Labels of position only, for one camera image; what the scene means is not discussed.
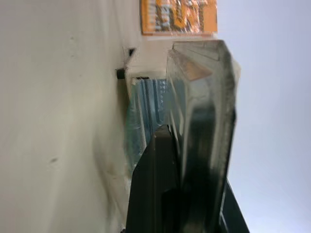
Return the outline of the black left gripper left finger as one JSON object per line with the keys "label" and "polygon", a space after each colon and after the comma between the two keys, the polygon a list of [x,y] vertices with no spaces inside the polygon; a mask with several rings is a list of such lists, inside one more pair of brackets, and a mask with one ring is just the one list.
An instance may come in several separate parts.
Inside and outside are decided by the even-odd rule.
{"label": "black left gripper left finger", "polygon": [[175,142],[163,125],[134,169],[125,233],[178,233],[179,201]]}

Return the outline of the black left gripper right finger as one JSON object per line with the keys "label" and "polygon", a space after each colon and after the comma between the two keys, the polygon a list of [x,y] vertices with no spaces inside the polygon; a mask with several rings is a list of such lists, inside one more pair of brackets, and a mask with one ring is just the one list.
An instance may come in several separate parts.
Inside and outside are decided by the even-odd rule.
{"label": "black left gripper right finger", "polygon": [[218,226],[219,233],[250,233],[228,181],[236,110],[225,113],[218,132]]}

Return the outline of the orange printed box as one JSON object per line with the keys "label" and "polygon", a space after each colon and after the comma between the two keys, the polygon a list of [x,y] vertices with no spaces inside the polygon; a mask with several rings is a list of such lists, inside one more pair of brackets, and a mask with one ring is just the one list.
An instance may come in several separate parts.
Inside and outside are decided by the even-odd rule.
{"label": "orange printed box", "polygon": [[139,0],[144,36],[208,36],[218,32],[217,0]]}

